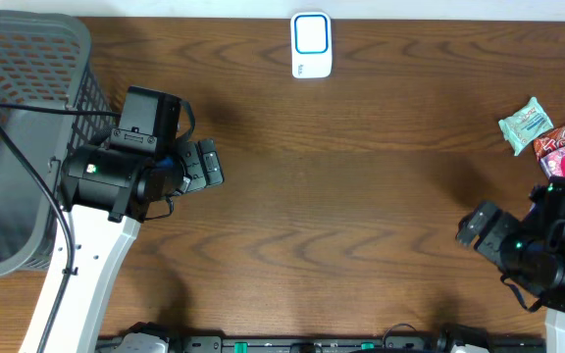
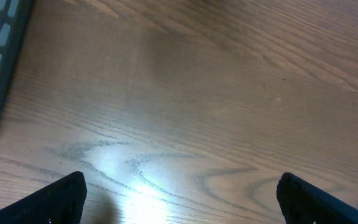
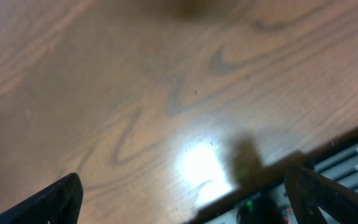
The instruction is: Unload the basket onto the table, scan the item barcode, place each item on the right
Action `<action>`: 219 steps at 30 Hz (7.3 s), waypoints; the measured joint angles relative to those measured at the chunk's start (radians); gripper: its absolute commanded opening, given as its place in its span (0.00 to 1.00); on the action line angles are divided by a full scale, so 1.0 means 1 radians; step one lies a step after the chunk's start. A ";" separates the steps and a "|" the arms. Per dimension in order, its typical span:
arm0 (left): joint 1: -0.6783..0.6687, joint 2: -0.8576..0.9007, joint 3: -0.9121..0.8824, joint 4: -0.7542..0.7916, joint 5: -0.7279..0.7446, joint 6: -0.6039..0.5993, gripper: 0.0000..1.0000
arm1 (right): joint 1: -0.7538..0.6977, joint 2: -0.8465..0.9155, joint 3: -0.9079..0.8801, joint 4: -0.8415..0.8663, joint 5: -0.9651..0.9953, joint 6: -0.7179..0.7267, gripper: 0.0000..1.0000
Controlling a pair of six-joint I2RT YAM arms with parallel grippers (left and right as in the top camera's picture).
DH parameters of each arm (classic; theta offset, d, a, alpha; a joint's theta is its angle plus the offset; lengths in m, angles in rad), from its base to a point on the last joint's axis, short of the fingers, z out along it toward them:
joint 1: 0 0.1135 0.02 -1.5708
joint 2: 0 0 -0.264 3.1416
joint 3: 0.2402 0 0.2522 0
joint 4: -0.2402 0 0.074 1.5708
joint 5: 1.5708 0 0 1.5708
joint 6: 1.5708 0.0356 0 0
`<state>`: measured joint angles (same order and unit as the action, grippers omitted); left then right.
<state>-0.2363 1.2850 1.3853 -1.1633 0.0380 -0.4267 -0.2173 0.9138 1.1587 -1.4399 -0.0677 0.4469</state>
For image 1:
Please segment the teal wet wipes packet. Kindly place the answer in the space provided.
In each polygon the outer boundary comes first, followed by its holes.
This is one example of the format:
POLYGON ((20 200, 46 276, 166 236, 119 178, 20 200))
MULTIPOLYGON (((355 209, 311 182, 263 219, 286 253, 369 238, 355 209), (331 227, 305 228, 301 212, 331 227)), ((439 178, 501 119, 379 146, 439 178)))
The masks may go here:
POLYGON ((536 97, 505 119, 498 122, 504 139, 511 145, 513 155, 519 156, 536 138, 553 129, 553 123, 536 97))

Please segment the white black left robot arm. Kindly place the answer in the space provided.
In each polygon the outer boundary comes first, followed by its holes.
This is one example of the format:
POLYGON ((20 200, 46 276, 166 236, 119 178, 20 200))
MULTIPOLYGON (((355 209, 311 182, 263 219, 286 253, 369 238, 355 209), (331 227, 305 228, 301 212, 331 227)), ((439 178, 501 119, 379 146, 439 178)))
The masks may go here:
POLYGON ((119 123, 60 171, 60 224, 24 352, 92 352, 115 279, 151 204, 224 181, 211 139, 179 133, 195 120, 175 95, 132 86, 119 123))

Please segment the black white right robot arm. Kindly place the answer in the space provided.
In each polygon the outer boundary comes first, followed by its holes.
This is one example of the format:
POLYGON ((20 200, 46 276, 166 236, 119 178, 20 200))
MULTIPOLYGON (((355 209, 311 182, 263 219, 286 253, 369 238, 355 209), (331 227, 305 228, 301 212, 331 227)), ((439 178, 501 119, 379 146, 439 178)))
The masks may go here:
POLYGON ((460 221, 455 239, 497 267, 524 310, 546 310, 545 349, 565 352, 565 177, 534 187, 530 199, 522 220, 482 202, 460 221))

